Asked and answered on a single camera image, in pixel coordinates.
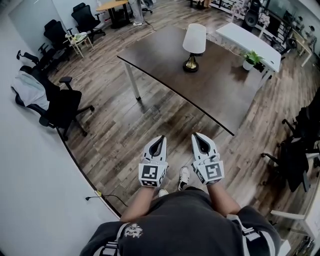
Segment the white pot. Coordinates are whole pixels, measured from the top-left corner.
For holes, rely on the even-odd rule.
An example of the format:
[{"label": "white pot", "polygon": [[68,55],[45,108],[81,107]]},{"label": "white pot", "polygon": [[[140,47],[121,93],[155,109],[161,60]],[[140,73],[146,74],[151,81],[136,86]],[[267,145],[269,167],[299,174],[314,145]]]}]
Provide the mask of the white pot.
[{"label": "white pot", "polygon": [[246,60],[244,60],[243,61],[243,68],[245,69],[245,70],[250,70],[250,69],[252,69],[253,67],[254,67],[254,65],[253,64],[250,64],[248,61],[246,61]]}]

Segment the potted plant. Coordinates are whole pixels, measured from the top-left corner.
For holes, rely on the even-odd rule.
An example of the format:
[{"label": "potted plant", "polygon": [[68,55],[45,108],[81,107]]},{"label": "potted plant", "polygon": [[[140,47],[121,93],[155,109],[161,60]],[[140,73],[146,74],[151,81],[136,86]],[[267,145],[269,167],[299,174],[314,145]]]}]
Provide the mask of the potted plant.
[{"label": "potted plant", "polygon": [[243,61],[243,68],[245,70],[250,70],[253,68],[254,65],[259,63],[264,58],[256,54],[254,50],[251,50],[243,55],[244,61]]}]

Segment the white sneaker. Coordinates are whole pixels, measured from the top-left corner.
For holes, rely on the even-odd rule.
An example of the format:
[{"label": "white sneaker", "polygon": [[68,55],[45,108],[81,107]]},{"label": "white sneaker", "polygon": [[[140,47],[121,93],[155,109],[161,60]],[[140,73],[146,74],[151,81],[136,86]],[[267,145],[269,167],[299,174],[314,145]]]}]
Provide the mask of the white sneaker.
[{"label": "white sneaker", "polygon": [[168,194],[169,194],[168,191],[166,191],[165,189],[160,189],[159,193],[158,193],[158,197],[163,197],[163,196],[166,196]]},{"label": "white sneaker", "polygon": [[189,168],[187,166],[183,166],[180,169],[180,177],[179,177],[179,185],[178,185],[178,190],[181,191],[182,190],[182,182],[184,183],[183,185],[187,185],[189,183],[189,179],[190,179],[190,171]]}]

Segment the gold lamp base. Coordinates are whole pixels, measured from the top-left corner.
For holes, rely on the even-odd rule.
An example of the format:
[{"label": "gold lamp base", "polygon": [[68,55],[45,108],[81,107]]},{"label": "gold lamp base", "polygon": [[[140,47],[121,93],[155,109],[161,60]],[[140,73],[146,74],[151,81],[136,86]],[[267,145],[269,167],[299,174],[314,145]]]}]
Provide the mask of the gold lamp base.
[{"label": "gold lamp base", "polygon": [[191,53],[188,60],[183,63],[183,70],[186,72],[194,73],[199,69],[199,64],[196,62],[195,56]]}]

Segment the wooden floor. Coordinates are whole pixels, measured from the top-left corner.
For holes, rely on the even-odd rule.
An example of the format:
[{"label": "wooden floor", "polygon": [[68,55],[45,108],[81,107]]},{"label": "wooden floor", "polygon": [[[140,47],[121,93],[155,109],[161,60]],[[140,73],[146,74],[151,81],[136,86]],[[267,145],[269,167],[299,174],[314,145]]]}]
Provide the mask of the wooden floor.
[{"label": "wooden floor", "polygon": [[[200,23],[213,35],[208,38],[215,41],[215,30],[227,24],[230,16],[214,8],[191,9],[185,0],[158,0],[153,14],[146,14],[145,19],[155,30],[170,25],[187,28],[190,23]],[[118,61],[117,53],[154,32],[147,24],[121,29],[106,27],[104,31],[106,36],[96,39],[94,50],[85,49],[84,59],[74,55],[60,65],[52,79],[57,83],[62,76],[76,77],[104,63]],[[129,203],[140,187],[138,163],[146,143],[156,136],[166,136],[169,168],[163,187],[173,192],[177,189],[180,168],[190,167],[193,161],[191,134],[203,133],[217,145],[224,162],[223,183],[237,202],[241,206],[250,204],[269,220],[290,226],[291,222],[270,216],[270,210],[303,211],[310,193],[305,194],[302,188],[291,193],[287,187],[281,189],[277,184],[262,186],[271,168],[268,159],[261,158],[260,154],[277,154],[277,142],[289,133],[281,120],[292,120],[301,107],[310,103],[319,87],[319,71],[311,62],[301,68],[303,58],[291,52],[281,63],[280,72],[257,92],[233,137],[184,99],[133,68],[141,94],[141,101],[137,102],[122,64],[104,65],[72,82],[72,87],[82,92],[81,107],[92,104],[96,110],[80,116],[88,136],[83,137],[79,129],[74,128],[67,145],[103,194],[117,195]],[[191,183],[201,187],[193,172]],[[125,210],[116,198],[108,197],[108,200],[120,213]],[[291,245],[302,238],[280,228],[279,231],[282,238],[289,238]]]}]

